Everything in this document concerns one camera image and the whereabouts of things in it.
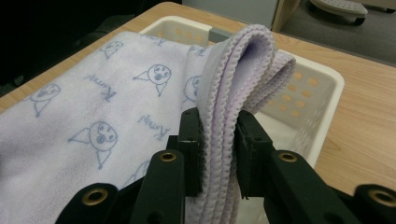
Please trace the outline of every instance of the brass insert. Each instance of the brass insert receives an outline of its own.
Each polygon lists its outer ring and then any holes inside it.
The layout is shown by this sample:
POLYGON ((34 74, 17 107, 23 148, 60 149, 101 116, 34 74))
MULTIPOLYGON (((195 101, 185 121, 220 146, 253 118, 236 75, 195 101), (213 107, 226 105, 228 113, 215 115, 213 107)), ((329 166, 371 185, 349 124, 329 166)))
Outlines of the brass insert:
POLYGON ((108 196, 106 189, 97 188, 91 189, 84 194, 82 202, 87 206, 94 206, 104 201, 108 196))
POLYGON ((370 197, 377 203, 381 203, 387 207, 396 207, 396 197, 381 189, 370 189, 370 197))
POLYGON ((164 152, 160 156, 162 161, 174 161, 176 157, 177 157, 176 154, 172 152, 164 152))
POLYGON ((297 157, 295 157, 293 154, 289 152, 283 152, 279 154, 279 158, 282 161, 288 161, 288 162, 295 162, 297 161, 297 157))

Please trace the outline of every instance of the wooden table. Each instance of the wooden table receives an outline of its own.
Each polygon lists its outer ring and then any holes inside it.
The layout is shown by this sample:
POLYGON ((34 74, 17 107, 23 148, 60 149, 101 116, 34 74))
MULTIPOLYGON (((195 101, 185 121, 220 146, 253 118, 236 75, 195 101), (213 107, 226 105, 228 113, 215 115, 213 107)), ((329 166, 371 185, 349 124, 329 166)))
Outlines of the wooden table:
MULTIPOLYGON (((174 3, 162 3, 0 98, 0 112, 61 75, 122 31, 139 32, 164 16, 180 16, 236 32, 244 23, 174 3)), ((396 189, 396 68, 274 33, 279 49, 338 71, 346 85, 315 170, 352 194, 360 184, 396 189)))

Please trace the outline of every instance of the plastic bin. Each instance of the plastic bin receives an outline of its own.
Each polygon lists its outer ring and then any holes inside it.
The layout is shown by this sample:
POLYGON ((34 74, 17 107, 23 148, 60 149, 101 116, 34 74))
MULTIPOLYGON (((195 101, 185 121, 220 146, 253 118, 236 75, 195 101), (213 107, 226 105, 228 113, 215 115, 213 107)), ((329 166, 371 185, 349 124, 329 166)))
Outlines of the plastic bin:
MULTIPOLYGON (((169 16, 140 33, 204 47, 209 44, 212 29, 200 22, 169 16)), ((345 82, 330 67, 292 55, 297 62, 292 79, 255 117, 276 149, 295 151, 314 167, 345 82)), ((237 223, 266 222, 262 198, 241 201, 237 223)))

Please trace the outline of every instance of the blue text print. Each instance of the blue text print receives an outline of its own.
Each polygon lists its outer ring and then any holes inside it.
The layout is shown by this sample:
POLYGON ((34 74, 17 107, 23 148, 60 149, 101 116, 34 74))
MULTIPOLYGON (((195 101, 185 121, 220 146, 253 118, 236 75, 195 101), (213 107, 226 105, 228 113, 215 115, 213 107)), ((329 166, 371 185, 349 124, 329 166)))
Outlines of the blue text print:
POLYGON ((162 141, 165 135, 170 131, 170 129, 164 128, 161 124, 154 122, 150 115, 142 116, 137 121, 138 123, 144 123, 146 127, 155 132, 153 137, 158 141, 162 141))
POLYGON ((103 91, 101 92, 101 94, 103 95, 104 99, 108 102, 110 102, 111 97, 113 97, 116 94, 116 92, 111 89, 111 86, 105 83, 99 77, 97 77, 96 74, 87 75, 84 77, 84 80, 85 79, 91 81, 92 83, 96 84, 98 87, 102 88, 103 91))
POLYGON ((172 72, 168 67, 161 64, 155 64, 152 65, 148 71, 134 77, 134 80, 140 79, 150 81, 157 88, 158 96, 161 96, 163 89, 167 85, 171 76, 172 72))
POLYGON ((149 161, 144 161, 142 164, 140 164, 136 172, 133 173, 131 177, 129 177, 129 179, 126 181, 124 187, 134 183, 136 180, 145 176, 146 172, 148 171, 148 168, 149 168, 149 161))
POLYGON ((191 77, 186 82, 186 86, 184 87, 184 95, 187 97, 186 101, 192 101, 195 103, 198 94, 198 86, 201 80, 201 76, 191 77))
POLYGON ((120 41, 111 41, 100 48, 101 51, 105 52, 106 58, 110 58, 117 50, 119 50, 123 44, 120 41))
POLYGON ((193 52, 194 55, 204 57, 207 49, 209 49, 209 47, 202 48, 197 45, 192 45, 189 49, 189 52, 193 52))
POLYGON ((90 128, 84 128, 79 133, 68 139, 68 142, 90 144, 96 150, 99 170, 111 154, 118 140, 116 131, 106 122, 95 122, 90 128))
POLYGON ((58 85, 48 84, 30 96, 30 100, 35 103, 34 108, 36 118, 40 117, 44 108, 50 103, 52 98, 59 94, 60 91, 61 88, 58 85))
POLYGON ((153 35, 142 35, 143 37, 150 39, 154 45, 157 45, 158 47, 162 47, 163 43, 166 42, 165 39, 159 38, 157 36, 153 36, 153 35))

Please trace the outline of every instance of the folded towel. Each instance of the folded towel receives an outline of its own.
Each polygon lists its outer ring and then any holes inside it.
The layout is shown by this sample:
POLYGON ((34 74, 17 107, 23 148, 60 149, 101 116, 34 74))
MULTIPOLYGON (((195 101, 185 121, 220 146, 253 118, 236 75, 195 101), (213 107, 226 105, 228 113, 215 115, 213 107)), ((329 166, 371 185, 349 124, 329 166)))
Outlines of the folded towel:
POLYGON ((283 88, 294 65, 262 25, 207 48, 116 35, 0 115, 0 223, 54 223, 80 189, 133 183, 196 106, 204 191, 187 198, 186 222, 234 223, 236 117, 283 88))

